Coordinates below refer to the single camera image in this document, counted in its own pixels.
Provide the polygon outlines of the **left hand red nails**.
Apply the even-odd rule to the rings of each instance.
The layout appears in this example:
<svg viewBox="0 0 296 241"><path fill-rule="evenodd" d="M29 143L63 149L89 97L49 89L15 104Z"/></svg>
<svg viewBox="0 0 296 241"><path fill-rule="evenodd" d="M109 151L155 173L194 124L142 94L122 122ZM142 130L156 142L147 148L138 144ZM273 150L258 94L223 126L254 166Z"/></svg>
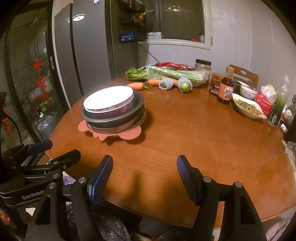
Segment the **left hand red nails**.
<svg viewBox="0 0 296 241"><path fill-rule="evenodd" d="M3 222L4 225L10 225L11 224L10 216L6 212L4 212L3 210L0 210L0 219Z"/></svg>

